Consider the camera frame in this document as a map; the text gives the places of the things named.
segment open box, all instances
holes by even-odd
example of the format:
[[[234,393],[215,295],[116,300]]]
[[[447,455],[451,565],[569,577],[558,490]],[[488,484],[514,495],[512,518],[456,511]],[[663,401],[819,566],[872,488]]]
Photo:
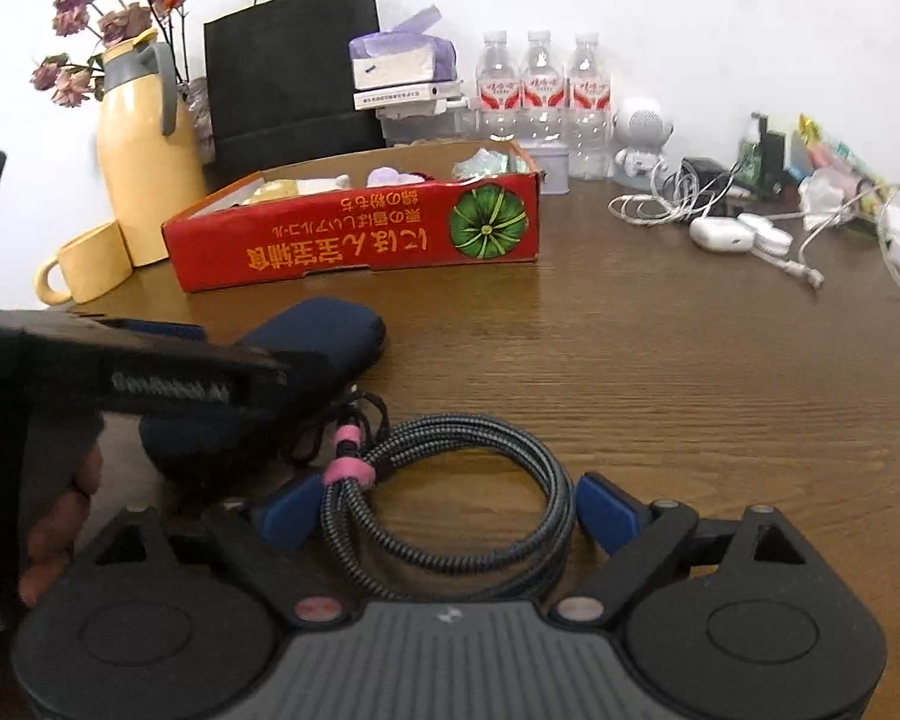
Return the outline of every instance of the open box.
[[[453,181],[481,147],[508,153],[511,172]],[[359,188],[384,166],[434,180]],[[357,188],[239,205],[268,181],[338,175]],[[539,185],[515,143],[416,143],[252,173],[168,220],[163,236],[186,292],[336,269],[525,262],[538,254]]]

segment red and white label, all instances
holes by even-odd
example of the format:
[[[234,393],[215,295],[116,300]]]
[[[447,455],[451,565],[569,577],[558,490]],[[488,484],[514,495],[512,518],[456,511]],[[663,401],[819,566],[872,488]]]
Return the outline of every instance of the red and white label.
[[[516,79],[493,79],[479,85],[480,105],[485,111],[520,107],[520,82]]]
[[[566,105],[566,84],[563,79],[534,76],[524,79],[520,91],[524,108],[563,108]]]
[[[570,107],[598,111],[610,108],[610,84],[600,79],[570,79]]]

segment black paper bag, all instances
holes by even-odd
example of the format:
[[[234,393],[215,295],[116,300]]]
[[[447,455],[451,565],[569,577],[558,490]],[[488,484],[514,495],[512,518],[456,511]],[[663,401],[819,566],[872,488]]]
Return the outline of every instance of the black paper bag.
[[[272,0],[207,23],[221,173],[384,148],[373,112],[354,111],[348,50],[378,30],[375,0]]]

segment wooden table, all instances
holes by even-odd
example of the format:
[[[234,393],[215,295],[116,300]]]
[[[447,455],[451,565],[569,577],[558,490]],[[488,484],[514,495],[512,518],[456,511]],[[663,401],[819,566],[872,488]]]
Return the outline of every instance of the wooden table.
[[[87,309],[197,322],[229,343],[304,298],[356,300],[386,319],[389,351],[364,384],[397,420],[493,413],[575,478],[598,470],[706,517],[780,507],[883,624],[890,662],[866,717],[900,720],[900,293],[874,242],[822,235],[810,255],[827,281],[814,295],[755,258],[698,250],[685,228],[620,223],[605,210],[611,192],[545,197],[536,264],[199,295],[161,265]],[[98,508],[155,493],[139,454],[108,454]],[[503,544],[541,506],[521,472],[473,456],[401,471],[374,497],[386,524],[437,551]],[[562,587],[600,559],[578,538]]]

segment finger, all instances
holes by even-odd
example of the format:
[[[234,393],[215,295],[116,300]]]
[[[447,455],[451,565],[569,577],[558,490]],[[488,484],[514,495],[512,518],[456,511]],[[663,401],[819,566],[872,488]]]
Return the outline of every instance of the finger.
[[[61,495],[26,536],[26,552],[31,560],[42,562],[69,549],[89,515],[90,501],[85,495],[77,490]]]
[[[20,600],[28,607],[32,607],[40,600],[40,596],[47,592],[50,586],[60,578],[69,564],[70,556],[62,553],[31,565],[20,577],[18,586]]]
[[[74,474],[74,483],[87,495],[95,495],[100,489],[101,473],[103,472],[103,455],[100,447],[93,445],[86,459]]]

